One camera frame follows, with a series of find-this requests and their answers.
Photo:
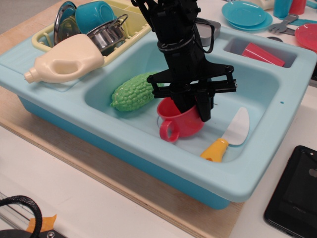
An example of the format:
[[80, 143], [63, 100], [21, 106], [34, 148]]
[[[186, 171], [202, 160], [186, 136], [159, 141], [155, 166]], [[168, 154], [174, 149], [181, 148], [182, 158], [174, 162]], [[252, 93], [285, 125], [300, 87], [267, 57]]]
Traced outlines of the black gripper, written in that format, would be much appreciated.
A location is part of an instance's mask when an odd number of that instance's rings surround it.
[[212, 52], [213, 43], [209, 43], [209, 48], [197, 42], [158, 42], [157, 46], [164, 54], [168, 69], [148, 77], [154, 97], [172, 97], [181, 113], [196, 103], [201, 120], [210, 120], [213, 96], [236, 91], [237, 84], [232, 75], [234, 67], [206, 59], [205, 54]]

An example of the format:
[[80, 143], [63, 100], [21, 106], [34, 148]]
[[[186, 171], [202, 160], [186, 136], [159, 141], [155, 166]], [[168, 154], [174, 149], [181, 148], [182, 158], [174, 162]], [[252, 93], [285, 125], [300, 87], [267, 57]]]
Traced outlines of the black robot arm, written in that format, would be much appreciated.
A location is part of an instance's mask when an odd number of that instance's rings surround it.
[[203, 122], [211, 118], [216, 93], [236, 91], [231, 65], [209, 62], [197, 24], [214, 26], [198, 18], [201, 11], [195, 0], [133, 0], [156, 34], [158, 49], [163, 53], [168, 69], [148, 77], [155, 98], [171, 98], [177, 109], [184, 113], [193, 106]]

